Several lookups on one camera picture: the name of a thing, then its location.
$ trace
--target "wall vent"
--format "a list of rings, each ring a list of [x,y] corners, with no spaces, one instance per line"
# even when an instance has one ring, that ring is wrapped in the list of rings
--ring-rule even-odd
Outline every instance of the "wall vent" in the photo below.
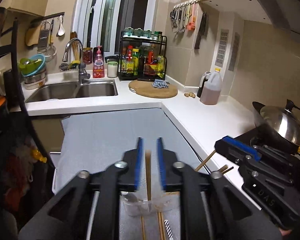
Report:
[[[216,58],[216,63],[215,63],[215,65],[218,67],[222,67],[223,61],[225,60],[227,41],[228,41],[228,33],[229,33],[229,30],[221,30],[220,31],[220,41],[219,41],[218,53],[217,53],[217,58]]]
[[[232,47],[231,59],[229,63],[228,70],[234,71],[234,65],[237,61],[238,51],[239,51],[240,35],[238,33],[234,34],[234,42]]]

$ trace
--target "beige wall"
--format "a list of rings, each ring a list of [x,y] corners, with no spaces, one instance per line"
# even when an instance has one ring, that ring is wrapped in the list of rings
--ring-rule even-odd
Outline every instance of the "beige wall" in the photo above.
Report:
[[[18,19],[18,41],[17,41],[17,59],[18,61],[23,57],[31,57],[37,53],[36,47],[28,48],[25,45],[25,34],[29,27],[31,20],[35,19],[35,16],[23,14],[19,12],[7,11],[7,17],[4,22],[3,30],[12,27],[14,19]],[[11,44],[11,33],[8,33],[0,38],[0,46]],[[0,71],[11,69],[11,55],[8,54],[0,59]],[[0,78],[0,88],[3,88],[3,82]]]
[[[170,15],[168,6],[169,0],[158,0],[154,30],[162,32],[163,35],[165,35],[167,17]]]
[[[170,0],[168,11],[173,6],[187,0]],[[200,26],[202,12],[208,14],[208,28],[201,38],[200,49],[194,50],[194,44]],[[206,4],[196,4],[196,29],[185,30],[175,35],[171,29],[171,20],[166,21],[165,33],[168,38],[167,46],[167,75],[186,86],[199,86],[202,74],[210,70],[214,46],[218,32],[219,12]]]
[[[249,109],[252,101],[285,106],[287,98],[300,107],[300,44],[272,25],[245,21],[230,96]]]
[[[57,56],[49,63],[47,63],[48,73],[58,73],[59,65],[62,63],[63,53],[65,52],[65,47],[70,40],[72,16],[74,11],[74,5],[76,0],[48,0],[46,15],[65,12],[63,27],[65,28],[65,35],[61,37],[56,37],[59,30],[60,22],[55,19],[53,34],[54,34],[54,46],[57,49]]]

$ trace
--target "blue cloth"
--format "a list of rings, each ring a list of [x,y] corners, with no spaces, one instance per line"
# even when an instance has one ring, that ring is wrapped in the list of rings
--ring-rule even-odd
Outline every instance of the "blue cloth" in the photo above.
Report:
[[[154,82],[152,83],[152,86],[154,88],[168,88],[168,84],[164,81],[164,80],[161,80],[161,79],[156,79],[154,80]]]

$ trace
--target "kitchen counter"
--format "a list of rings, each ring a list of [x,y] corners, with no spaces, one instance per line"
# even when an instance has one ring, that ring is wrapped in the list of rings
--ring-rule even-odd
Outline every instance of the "kitchen counter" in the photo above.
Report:
[[[75,80],[78,80],[77,71],[56,73],[48,75],[46,84]],[[226,135],[237,137],[254,128],[252,112],[231,97],[221,97],[215,106],[206,106],[197,97],[186,98],[182,91],[178,91],[178,95],[173,98],[147,98],[131,92],[128,87],[130,81],[119,81],[118,78],[114,80],[117,96],[26,103],[26,108],[30,116],[36,116],[159,107],[202,159],[214,150],[215,141]],[[27,99],[34,91],[24,90],[25,98]],[[229,167],[234,166],[234,169],[225,176],[244,193],[241,189],[243,179],[238,173],[237,165],[217,153],[207,162],[208,168],[212,171],[225,164]]]

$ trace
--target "chrome faucet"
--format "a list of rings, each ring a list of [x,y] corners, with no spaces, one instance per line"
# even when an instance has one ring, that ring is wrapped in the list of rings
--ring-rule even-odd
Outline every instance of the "chrome faucet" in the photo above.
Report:
[[[62,61],[63,62],[68,61],[69,49],[70,49],[70,46],[73,42],[77,42],[79,44],[80,64],[79,64],[79,67],[78,67],[79,68],[78,80],[79,80],[79,85],[82,85],[82,80],[89,79],[90,74],[88,74],[87,71],[86,71],[86,64],[82,62],[83,46],[82,46],[82,42],[78,38],[73,38],[67,43],[66,49],[65,49],[65,54],[63,55],[63,60]]]

